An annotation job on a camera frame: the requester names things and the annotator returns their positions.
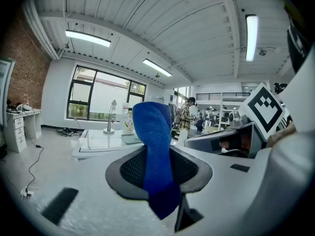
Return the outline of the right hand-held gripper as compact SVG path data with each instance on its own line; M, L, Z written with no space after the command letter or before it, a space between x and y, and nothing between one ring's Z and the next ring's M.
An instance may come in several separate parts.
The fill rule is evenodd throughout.
M184 146L207 153L255 158L269 144L268 140L285 127L285 110L272 92L261 83L237 110L222 110L219 130L194 135Z

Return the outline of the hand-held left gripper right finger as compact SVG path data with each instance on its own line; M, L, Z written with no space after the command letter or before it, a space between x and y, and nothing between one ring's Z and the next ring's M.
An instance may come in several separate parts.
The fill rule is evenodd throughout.
M315 227L315 135L294 133L255 159L191 148L213 175L202 190L186 195L202 219L180 236L306 236Z

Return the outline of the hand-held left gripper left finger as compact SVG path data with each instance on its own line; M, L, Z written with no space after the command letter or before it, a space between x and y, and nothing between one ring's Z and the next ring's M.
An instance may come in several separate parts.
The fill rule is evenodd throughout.
M78 194L59 226L75 235L172 235L177 213L159 220L147 201L126 200L107 184L105 171L115 160L133 152L133 148L75 162L47 181L31 198L42 212L64 188Z

